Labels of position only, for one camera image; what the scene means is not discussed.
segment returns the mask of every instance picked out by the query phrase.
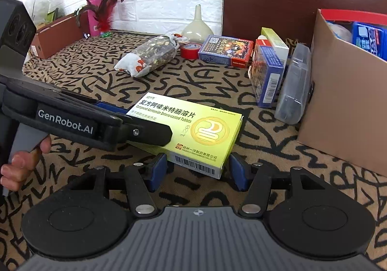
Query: qr code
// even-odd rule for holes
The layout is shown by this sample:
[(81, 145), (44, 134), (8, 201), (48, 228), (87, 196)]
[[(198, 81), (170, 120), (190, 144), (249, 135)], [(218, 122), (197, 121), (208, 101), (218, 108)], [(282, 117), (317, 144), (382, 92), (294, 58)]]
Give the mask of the qr code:
[(216, 37), (212, 37), (212, 38), (210, 39), (210, 43), (212, 43), (212, 44), (217, 44), (218, 41), (219, 41), (219, 38), (216, 38)]

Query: brown box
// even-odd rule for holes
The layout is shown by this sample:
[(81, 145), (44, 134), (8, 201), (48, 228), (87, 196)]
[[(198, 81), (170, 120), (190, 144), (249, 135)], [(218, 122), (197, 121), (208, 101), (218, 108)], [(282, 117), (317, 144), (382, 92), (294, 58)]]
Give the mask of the brown box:
[(31, 54), (47, 59), (73, 42), (84, 38), (83, 33), (88, 33), (89, 28), (87, 14), (81, 16), (82, 29), (77, 26), (75, 19), (75, 15), (70, 14), (39, 28), (31, 43)]
[[(361, 22), (372, 23), (369, 15), (363, 13)], [(386, 15), (378, 16), (379, 21), (387, 20)], [(387, 176), (387, 62), (336, 38), (320, 10), (312, 43), (312, 80), (315, 88), (298, 141)]]

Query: patterned tablecloth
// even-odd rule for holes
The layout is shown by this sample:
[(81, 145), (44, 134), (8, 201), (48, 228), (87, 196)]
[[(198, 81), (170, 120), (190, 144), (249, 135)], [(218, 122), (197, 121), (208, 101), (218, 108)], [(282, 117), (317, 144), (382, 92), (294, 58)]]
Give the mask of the patterned tablecloth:
[[(25, 65), (24, 73), (124, 108), (133, 106), (146, 92), (154, 92), (241, 113), (245, 119), (233, 151), (250, 163), (271, 163), (280, 170), (305, 167), (366, 206), (377, 224), (367, 255), (387, 268), (385, 177), (298, 143), (297, 127), (276, 121), (273, 110), (257, 107), (245, 69), (176, 57), (138, 79), (114, 70), (122, 56), (149, 38), (117, 31), (107, 38), (83, 39), (48, 60), (32, 59)], [(128, 144), (119, 145), (111, 153), (54, 136), (52, 139), (52, 151), (43, 156), (22, 190), (11, 194), (0, 208), (0, 256), (11, 270), (31, 255), (20, 225), (23, 214), (32, 205), (65, 185), (71, 176), (79, 176), (90, 168), (106, 166), (117, 171), (152, 158)], [(273, 191), (272, 206), (283, 195), (281, 191)], [(245, 193), (237, 191), (227, 170), (222, 179), (216, 180), (175, 166), (169, 169), (161, 188), (152, 197), (159, 207), (168, 204), (238, 207)], [(125, 206), (122, 192), (111, 192), (111, 199)]]

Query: feather cat toy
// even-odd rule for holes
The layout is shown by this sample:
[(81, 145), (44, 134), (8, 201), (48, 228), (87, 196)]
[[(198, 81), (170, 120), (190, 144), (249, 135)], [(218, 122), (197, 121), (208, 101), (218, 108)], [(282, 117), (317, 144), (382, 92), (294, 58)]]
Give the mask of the feather cat toy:
[(87, 10), (91, 10), (95, 13), (95, 19), (98, 22), (98, 30), (101, 32), (103, 36), (110, 31), (110, 18), (112, 16), (113, 8), (116, 5), (118, 0), (102, 0), (100, 5), (94, 5), (89, 0), (87, 1), (87, 5), (82, 7), (77, 13), (77, 25), (81, 26), (80, 17), (81, 14)]

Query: red feather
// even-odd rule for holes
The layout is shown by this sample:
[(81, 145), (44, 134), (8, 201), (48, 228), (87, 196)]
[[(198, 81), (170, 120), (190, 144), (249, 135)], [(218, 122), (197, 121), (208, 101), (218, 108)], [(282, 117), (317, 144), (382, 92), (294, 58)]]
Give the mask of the red feather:
[(113, 8), (118, 0), (102, 0), (96, 12), (98, 21), (98, 29), (101, 32), (108, 32), (110, 30), (111, 16)]

